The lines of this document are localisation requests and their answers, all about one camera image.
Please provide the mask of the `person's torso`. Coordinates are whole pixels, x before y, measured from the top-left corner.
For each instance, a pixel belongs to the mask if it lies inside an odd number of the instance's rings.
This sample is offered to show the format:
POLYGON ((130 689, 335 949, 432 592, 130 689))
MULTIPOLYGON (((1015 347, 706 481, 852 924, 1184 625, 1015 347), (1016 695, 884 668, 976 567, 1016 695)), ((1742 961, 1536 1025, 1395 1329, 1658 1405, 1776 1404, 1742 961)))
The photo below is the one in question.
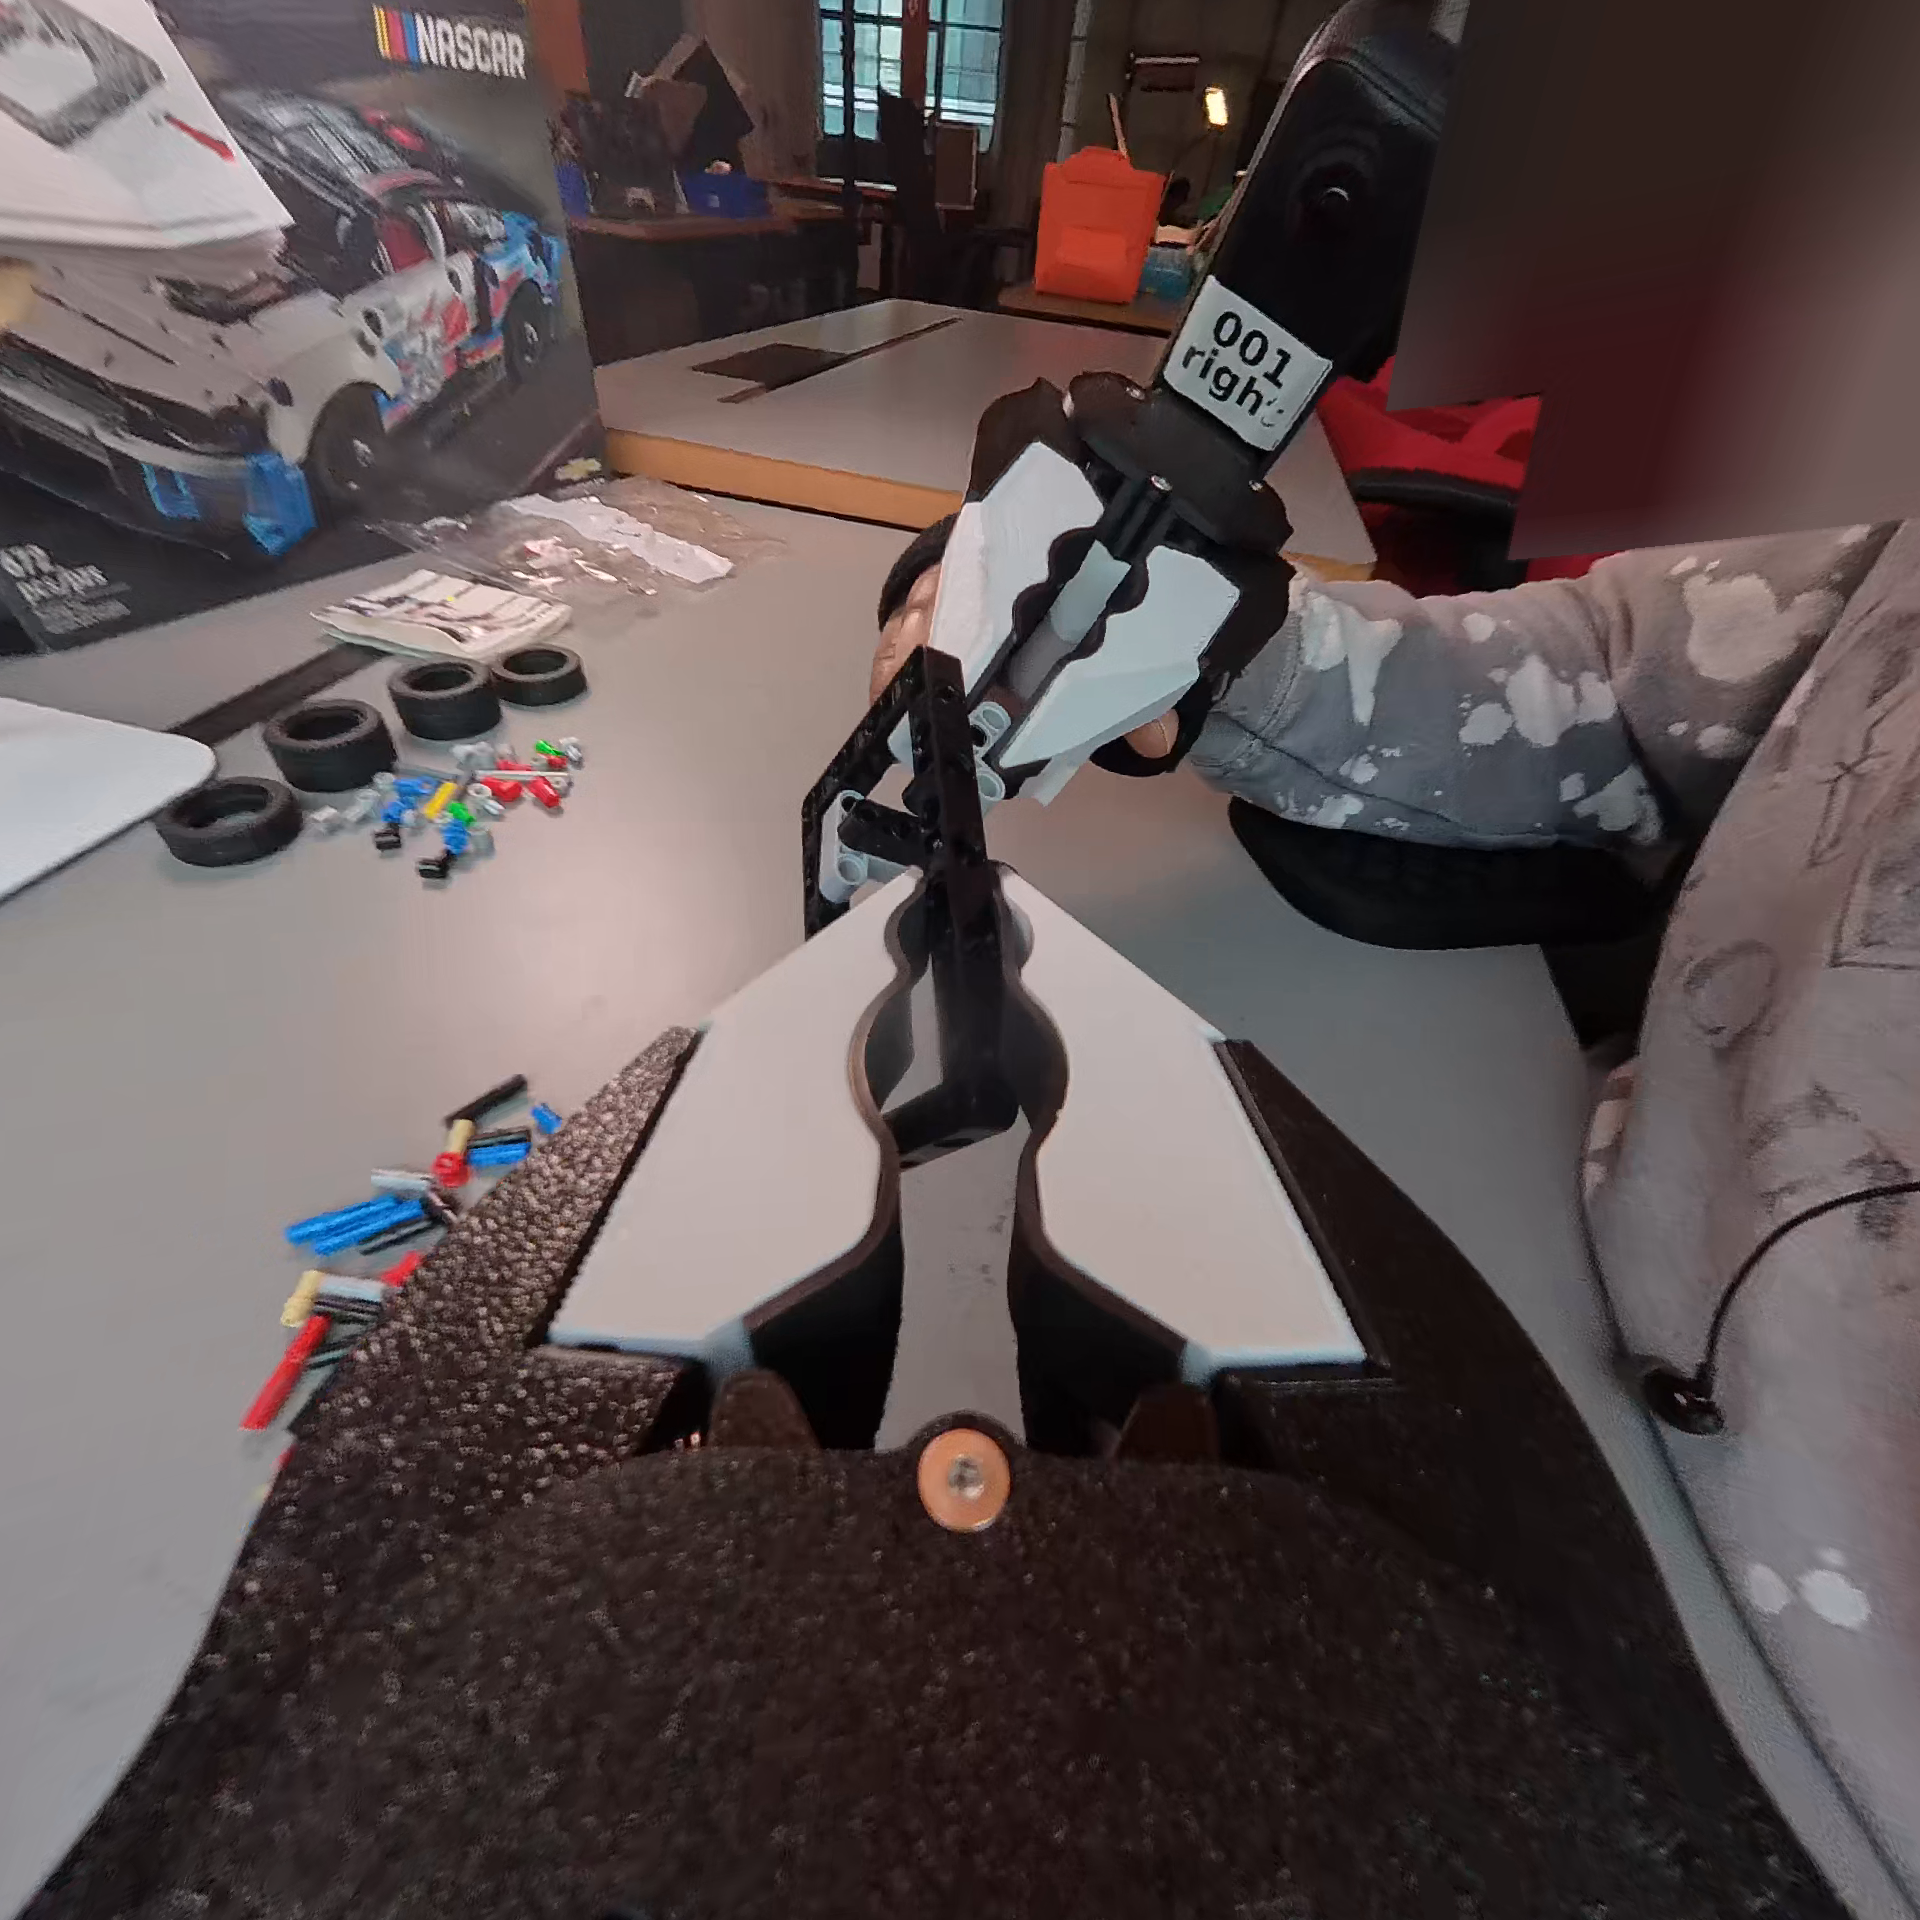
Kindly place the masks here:
POLYGON ((1688 845, 1589 1210, 1702 1544, 1916 1907, 1916 523, 1607 563, 1612 691, 1688 845))

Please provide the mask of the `person's right forearm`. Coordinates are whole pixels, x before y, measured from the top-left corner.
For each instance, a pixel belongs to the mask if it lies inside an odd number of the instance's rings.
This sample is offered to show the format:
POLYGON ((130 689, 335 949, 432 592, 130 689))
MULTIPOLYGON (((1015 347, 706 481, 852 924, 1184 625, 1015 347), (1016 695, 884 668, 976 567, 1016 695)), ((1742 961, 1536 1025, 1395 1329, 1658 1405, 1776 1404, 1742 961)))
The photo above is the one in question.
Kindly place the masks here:
POLYGON ((1310 584, 1191 763, 1287 824, 1437 849, 1678 849, 1746 779, 1739 831, 1827 869, 1914 749, 1914 644, 1914 520, 1499 592, 1310 584))

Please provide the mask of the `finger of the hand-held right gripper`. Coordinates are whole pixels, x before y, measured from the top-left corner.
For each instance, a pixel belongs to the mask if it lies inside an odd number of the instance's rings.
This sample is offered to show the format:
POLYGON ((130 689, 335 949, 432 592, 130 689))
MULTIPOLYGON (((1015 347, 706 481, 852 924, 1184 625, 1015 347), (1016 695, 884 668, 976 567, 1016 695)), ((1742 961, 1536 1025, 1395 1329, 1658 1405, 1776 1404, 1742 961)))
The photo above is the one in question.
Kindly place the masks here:
POLYGON ((1048 803, 1099 749, 1166 717, 1238 600, 1184 551, 1162 544, 1123 565, 1093 544, 999 673, 1011 724, 992 746, 992 796, 1048 803))
POLYGON ((1004 655, 1016 644, 1016 601, 1039 589, 1059 664, 1030 669, 1016 699, 1048 697, 1054 682, 1078 689, 1112 673, 1078 650, 1118 589, 1118 560, 1098 539, 1102 504, 1078 465, 1028 443, 984 497, 968 500, 947 544, 940 584, 940 652, 958 664, 967 697, 989 697, 1004 655))

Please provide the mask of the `red chair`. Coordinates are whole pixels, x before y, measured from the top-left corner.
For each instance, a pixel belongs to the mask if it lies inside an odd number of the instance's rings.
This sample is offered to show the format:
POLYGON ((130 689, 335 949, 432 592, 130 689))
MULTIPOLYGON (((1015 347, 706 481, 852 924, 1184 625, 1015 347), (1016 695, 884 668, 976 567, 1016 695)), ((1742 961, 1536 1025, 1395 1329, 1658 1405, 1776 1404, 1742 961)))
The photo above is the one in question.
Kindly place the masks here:
POLYGON ((1371 379, 1343 375, 1316 403, 1350 497, 1363 507, 1442 521, 1455 537, 1461 579, 1515 586, 1527 565, 1508 547, 1541 399, 1395 411, 1387 408, 1391 370, 1383 364, 1371 379))

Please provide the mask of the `black toy car set box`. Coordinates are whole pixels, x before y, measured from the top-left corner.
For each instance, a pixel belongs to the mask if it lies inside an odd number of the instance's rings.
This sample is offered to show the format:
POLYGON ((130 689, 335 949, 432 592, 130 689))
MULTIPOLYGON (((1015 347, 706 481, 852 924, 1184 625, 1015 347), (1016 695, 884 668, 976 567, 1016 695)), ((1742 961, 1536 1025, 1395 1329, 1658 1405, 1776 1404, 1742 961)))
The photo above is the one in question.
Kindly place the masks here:
POLYGON ((4 271, 4 659, 383 560, 602 473, 526 5, 154 5, 275 264, 4 271))

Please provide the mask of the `cluster of mixed small parts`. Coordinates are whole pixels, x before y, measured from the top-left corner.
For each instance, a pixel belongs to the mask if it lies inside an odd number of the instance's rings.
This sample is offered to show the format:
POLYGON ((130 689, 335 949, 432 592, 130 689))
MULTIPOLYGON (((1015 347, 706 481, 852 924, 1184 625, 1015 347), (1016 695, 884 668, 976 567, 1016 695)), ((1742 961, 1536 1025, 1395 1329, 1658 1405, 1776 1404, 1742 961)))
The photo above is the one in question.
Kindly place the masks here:
POLYGON ((557 820, 586 763, 575 736, 538 736, 523 752, 504 736, 482 736, 451 748, 444 763, 399 763, 350 794, 301 804, 301 827, 355 842, 381 866, 442 889, 491 861, 516 824, 557 820))

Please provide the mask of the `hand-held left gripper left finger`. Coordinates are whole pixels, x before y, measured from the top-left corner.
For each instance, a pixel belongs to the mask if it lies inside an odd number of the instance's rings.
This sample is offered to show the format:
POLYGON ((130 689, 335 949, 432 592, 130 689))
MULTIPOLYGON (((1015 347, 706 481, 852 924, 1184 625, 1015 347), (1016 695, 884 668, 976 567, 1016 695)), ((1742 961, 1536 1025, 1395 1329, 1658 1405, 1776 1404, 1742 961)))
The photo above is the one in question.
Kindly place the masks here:
POLYGON ((706 1019, 546 1327, 557 1352, 749 1369, 871 1450, 902 1305, 900 1162, 871 1085, 902 991, 883 884, 706 1019))

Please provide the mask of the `grey desk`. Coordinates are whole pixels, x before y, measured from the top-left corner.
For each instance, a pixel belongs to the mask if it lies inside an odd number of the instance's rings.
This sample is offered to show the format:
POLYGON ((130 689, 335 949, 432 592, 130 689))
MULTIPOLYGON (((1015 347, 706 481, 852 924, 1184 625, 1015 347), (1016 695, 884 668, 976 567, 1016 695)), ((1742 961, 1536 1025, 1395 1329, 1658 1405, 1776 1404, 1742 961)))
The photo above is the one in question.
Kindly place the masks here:
MULTIPOLYGON (((283 1348, 283 1226, 423 1163, 511 1073, 575 1114, 798 945, 800 800, 861 714, 900 535, 738 517, 770 559, 586 625, 580 796, 445 889, 357 834, 190 872, 139 827, 4 904, 4 1916, 154 1728, 271 1479, 237 1423, 283 1348)), ((1188 772, 1080 776, 992 845, 1254 1042, 1502 1291, 1757 1777, 1863 1916, 1903 1916, 1618 1401, 1576 1204, 1592 1082, 1544 961, 1323 932, 1188 772)))

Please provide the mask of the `grey table with wooden edge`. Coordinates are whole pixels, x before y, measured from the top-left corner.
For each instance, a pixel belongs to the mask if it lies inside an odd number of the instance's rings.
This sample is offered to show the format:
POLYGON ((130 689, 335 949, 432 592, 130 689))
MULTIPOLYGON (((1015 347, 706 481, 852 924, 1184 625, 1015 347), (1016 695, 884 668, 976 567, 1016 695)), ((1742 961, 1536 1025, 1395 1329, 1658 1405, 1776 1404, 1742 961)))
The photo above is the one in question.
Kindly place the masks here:
POLYGON ((884 299, 626 357, 594 391, 616 473, 918 530, 958 507, 992 400, 1098 370, 1142 387, 1159 357, 1144 333, 884 299))

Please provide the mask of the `paned window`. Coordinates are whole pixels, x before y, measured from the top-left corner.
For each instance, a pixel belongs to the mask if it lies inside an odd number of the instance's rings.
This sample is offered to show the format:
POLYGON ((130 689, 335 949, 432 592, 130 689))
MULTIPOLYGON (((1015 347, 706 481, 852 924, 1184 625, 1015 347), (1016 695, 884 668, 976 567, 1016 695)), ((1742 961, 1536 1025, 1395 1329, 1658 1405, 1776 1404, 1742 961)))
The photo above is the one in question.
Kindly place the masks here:
POLYGON ((1090 3, 821 3, 821 145, 877 143, 877 100, 917 100, 930 123, 965 129, 984 155, 1072 145, 1090 3))

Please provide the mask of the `building instruction booklet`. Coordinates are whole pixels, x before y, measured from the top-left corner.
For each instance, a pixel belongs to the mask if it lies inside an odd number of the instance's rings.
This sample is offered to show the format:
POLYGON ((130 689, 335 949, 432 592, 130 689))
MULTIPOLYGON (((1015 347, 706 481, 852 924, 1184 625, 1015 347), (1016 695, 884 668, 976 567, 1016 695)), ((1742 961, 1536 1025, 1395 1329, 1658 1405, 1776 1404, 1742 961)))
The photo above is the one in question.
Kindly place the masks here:
POLYGON ((7 273, 267 271, 293 215, 154 5, 2 5, 7 273))

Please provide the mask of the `black building frame assembly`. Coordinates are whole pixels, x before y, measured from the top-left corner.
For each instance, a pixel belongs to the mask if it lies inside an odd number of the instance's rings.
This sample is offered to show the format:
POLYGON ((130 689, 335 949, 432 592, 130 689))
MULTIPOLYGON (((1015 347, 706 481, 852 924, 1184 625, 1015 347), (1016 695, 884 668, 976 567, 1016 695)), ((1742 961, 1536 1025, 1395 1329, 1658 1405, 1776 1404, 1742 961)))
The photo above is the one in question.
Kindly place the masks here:
POLYGON ((976 778, 965 669, 920 648, 800 808, 806 937, 844 920, 879 869, 917 884, 902 956, 907 980, 933 984, 940 1080, 883 1115, 902 1168, 996 1138, 1016 1115, 1006 1064, 1016 970, 976 778))

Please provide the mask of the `white book stand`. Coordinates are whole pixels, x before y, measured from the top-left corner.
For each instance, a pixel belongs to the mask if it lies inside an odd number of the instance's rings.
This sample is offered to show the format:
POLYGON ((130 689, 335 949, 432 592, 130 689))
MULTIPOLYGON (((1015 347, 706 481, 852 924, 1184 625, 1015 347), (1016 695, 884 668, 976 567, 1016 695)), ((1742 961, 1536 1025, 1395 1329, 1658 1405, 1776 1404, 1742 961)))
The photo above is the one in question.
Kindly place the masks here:
POLYGON ((2 699, 2 899, 151 820, 216 772, 212 748, 2 699))

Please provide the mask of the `shiny sticker sheet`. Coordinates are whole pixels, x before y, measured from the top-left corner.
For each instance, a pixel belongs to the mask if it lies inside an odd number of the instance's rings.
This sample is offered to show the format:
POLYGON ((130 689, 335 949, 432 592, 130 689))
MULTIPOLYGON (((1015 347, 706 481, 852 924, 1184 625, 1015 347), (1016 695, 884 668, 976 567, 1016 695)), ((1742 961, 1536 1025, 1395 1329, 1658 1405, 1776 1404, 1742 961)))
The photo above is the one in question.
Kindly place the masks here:
POLYGON ((320 608, 314 620, 327 636, 381 655, 485 666, 555 641, 572 612, 538 594, 420 567, 396 584, 320 608))

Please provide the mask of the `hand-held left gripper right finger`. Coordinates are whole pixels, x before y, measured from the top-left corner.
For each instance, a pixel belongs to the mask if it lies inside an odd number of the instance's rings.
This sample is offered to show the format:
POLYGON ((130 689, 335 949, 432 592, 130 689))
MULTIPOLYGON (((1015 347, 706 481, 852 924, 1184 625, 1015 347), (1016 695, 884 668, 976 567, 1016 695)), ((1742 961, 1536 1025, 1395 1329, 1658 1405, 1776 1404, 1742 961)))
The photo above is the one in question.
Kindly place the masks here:
POLYGON ((1023 1441, 1095 1451, 1142 1395, 1370 1381, 1370 1335, 1312 1231, 1259 1059, 1020 875, 1007 1016, 1028 1138, 1006 1296, 1023 1441))

